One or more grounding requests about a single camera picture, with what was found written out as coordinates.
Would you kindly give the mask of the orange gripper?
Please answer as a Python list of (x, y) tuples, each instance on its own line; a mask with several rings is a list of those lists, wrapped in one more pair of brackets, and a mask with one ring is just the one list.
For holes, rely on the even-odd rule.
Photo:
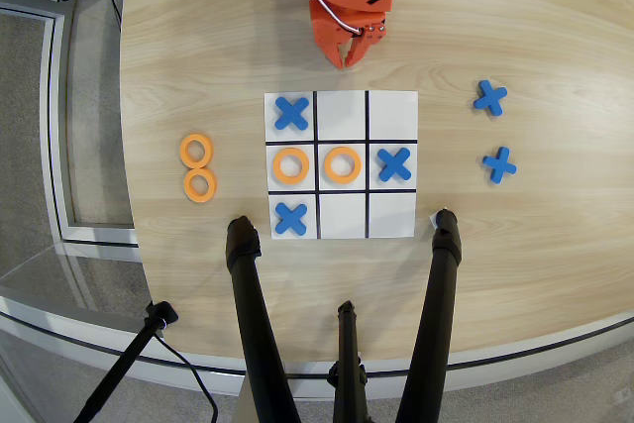
[(352, 67), (385, 37), (383, 12), (359, 11), (318, 0), (311, 0), (309, 6), (315, 43), (337, 69), (344, 68), (342, 47), (348, 49), (345, 67)]

